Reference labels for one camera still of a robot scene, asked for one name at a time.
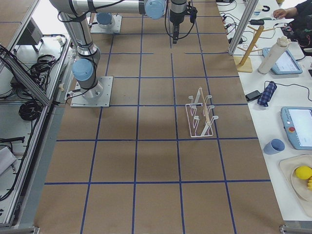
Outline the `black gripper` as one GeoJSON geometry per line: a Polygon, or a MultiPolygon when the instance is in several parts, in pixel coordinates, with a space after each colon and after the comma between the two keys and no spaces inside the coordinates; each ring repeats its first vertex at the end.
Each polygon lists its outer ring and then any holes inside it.
{"type": "Polygon", "coordinates": [[[186,0],[171,0],[170,22],[173,24],[173,44],[179,38],[180,24],[184,21],[186,13],[186,0]]]}

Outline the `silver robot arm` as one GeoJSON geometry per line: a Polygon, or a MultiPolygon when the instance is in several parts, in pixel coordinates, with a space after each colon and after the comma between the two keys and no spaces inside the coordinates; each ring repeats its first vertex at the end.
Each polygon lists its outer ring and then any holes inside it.
{"type": "Polygon", "coordinates": [[[76,43],[78,60],[72,66],[73,75],[85,99],[96,99],[103,92],[96,71],[100,51],[94,44],[86,19],[88,13],[132,13],[157,20],[167,13],[166,0],[53,0],[63,22],[76,43]]]}
{"type": "Polygon", "coordinates": [[[97,13],[96,20],[100,28],[110,28],[115,24],[111,13],[97,13]]]}

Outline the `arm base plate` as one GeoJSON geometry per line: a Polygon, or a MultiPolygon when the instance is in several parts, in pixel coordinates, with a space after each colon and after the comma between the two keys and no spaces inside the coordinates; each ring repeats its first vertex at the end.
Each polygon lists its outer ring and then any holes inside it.
{"type": "Polygon", "coordinates": [[[97,108],[109,107],[113,86],[113,77],[99,77],[97,85],[87,91],[84,89],[73,94],[70,106],[72,108],[97,108]]]}
{"type": "Polygon", "coordinates": [[[121,30],[121,15],[111,15],[110,13],[96,14],[91,24],[92,34],[119,34],[121,30]]]}

